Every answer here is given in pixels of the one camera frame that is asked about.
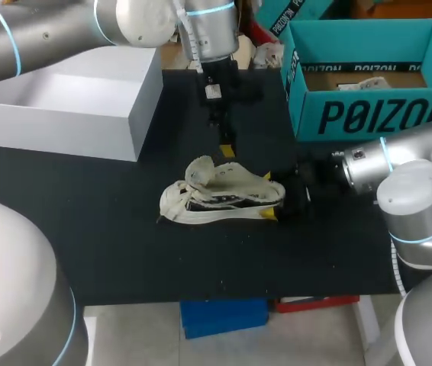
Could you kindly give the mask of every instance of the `cable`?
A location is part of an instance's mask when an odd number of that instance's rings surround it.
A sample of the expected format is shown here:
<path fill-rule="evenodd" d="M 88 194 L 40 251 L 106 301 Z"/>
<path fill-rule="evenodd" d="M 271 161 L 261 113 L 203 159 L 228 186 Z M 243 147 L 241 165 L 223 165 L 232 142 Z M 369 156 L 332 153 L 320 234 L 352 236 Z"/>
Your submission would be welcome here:
<path fill-rule="evenodd" d="M 398 289 L 399 292 L 401 293 L 401 297 L 406 297 L 405 286 L 402 283 L 401 274 L 399 273 L 398 254 L 392 240 L 391 240 L 391 257 L 392 257 L 392 271 L 394 272 L 396 284 L 398 285 Z"/>
<path fill-rule="evenodd" d="M 191 52 L 192 58 L 194 59 L 195 70 L 198 72 L 198 74 L 202 74 L 204 73 L 204 70 L 202 69 L 201 59 L 199 57 L 198 40 L 195 37 L 191 19 L 187 14 L 187 11 L 185 11 L 184 7 L 180 3 L 180 0 L 172 0 L 172 2 L 176 7 L 177 16 L 179 17 L 182 25 L 185 28 L 185 31 L 187 32 L 187 35 L 189 36 L 189 44 L 191 45 Z"/>

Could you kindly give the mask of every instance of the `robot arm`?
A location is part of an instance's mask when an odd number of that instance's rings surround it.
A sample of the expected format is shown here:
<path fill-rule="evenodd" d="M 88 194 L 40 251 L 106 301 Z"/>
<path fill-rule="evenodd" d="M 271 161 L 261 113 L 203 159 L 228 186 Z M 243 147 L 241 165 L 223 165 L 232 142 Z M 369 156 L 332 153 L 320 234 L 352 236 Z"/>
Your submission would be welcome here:
<path fill-rule="evenodd" d="M 0 81 L 97 47 L 158 47 L 177 26 L 186 56 L 197 66 L 201 104 L 219 129 L 222 148 L 231 149 L 231 104 L 260 96 L 256 86 L 240 80 L 231 59 L 238 49 L 233 0 L 19 0 L 2 5 Z"/>
<path fill-rule="evenodd" d="M 0 6 L 0 81 L 97 47 L 158 47 L 176 22 L 170 0 L 27 0 Z"/>

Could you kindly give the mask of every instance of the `white sneaker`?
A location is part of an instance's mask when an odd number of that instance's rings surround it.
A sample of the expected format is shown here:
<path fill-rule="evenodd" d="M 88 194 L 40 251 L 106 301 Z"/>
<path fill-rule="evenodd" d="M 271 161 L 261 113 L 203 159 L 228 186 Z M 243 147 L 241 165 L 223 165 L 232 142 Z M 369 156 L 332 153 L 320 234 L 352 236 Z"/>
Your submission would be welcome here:
<path fill-rule="evenodd" d="M 284 196 L 280 183 L 254 175 L 235 162 L 214 167 L 209 156 L 202 156 L 185 170 L 185 181 L 176 181 L 162 193 L 160 215 L 192 225 L 266 219 Z"/>

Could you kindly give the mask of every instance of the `gray robot arm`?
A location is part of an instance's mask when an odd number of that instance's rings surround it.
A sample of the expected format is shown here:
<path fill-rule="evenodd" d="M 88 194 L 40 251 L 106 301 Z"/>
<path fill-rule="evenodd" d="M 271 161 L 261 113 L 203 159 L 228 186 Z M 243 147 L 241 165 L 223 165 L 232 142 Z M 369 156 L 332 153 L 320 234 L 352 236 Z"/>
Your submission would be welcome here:
<path fill-rule="evenodd" d="M 237 49 L 235 14 L 229 0 L 23 0 L 2 5 L 0 81 L 97 47 L 161 46 L 180 17 L 193 25 L 189 32 L 181 29 L 189 59 L 198 52 L 202 62 L 219 60 Z"/>

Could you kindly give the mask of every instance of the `blue led ring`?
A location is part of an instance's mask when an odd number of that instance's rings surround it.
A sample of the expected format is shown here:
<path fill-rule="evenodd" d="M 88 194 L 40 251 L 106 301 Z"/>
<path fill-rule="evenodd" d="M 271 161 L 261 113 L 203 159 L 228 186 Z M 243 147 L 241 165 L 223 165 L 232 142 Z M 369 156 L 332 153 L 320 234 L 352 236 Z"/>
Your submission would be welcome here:
<path fill-rule="evenodd" d="M 7 33 L 9 36 L 9 40 L 11 41 L 12 50 L 15 53 L 15 59 L 16 59 L 16 76 L 19 76 L 21 74 L 21 58 L 19 57 L 18 46 L 16 45 L 16 41 L 12 36 L 11 28 L 8 26 L 8 23 L 5 21 L 1 13 L 0 13 L 0 22 L 5 29 L 5 33 Z"/>
<path fill-rule="evenodd" d="M 385 160 L 387 161 L 387 165 L 389 166 L 389 171 L 392 172 L 394 169 L 392 168 L 391 156 L 389 156 L 389 149 L 385 144 L 385 138 L 381 137 L 379 140 L 381 142 L 382 151 L 384 152 Z"/>
<path fill-rule="evenodd" d="M 210 13 L 216 13 L 218 11 L 231 9 L 232 7 L 234 7 L 234 2 L 231 2 L 230 4 L 222 5 L 222 6 L 217 6 L 216 8 L 206 9 L 206 10 L 187 11 L 187 15 L 189 17 L 196 17 L 198 15 L 206 15 L 206 14 L 210 14 Z"/>
<path fill-rule="evenodd" d="M 76 305 L 76 299 L 73 296 L 73 291 L 70 289 L 70 293 L 72 294 L 72 300 L 73 300 L 73 321 L 72 321 L 72 328 L 70 329 L 69 338 L 66 340 L 65 345 L 63 346 L 62 351 L 56 358 L 55 362 L 53 363 L 53 366 L 59 366 L 60 362 L 62 361 L 63 356 L 66 354 L 66 350 L 69 348 L 70 343 L 72 342 L 73 333 L 76 329 L 76 321 L 77 321 L 77 305 Z"/>
<path fill-rule="evenodd" d="M 427 237 L 426 239 L 421 239 L 421 240 L 403 240 L 403 239 L 399 239 L 396 238 L 394 235 L 392 235 L 391 233 L 389 233 L 389 235 L 394 239 L 397 240 L 398 242 L 404 242 L 406 244 L 421 244 L 423 242 L 429 242 L 432 240 L 432 236 Z"/>

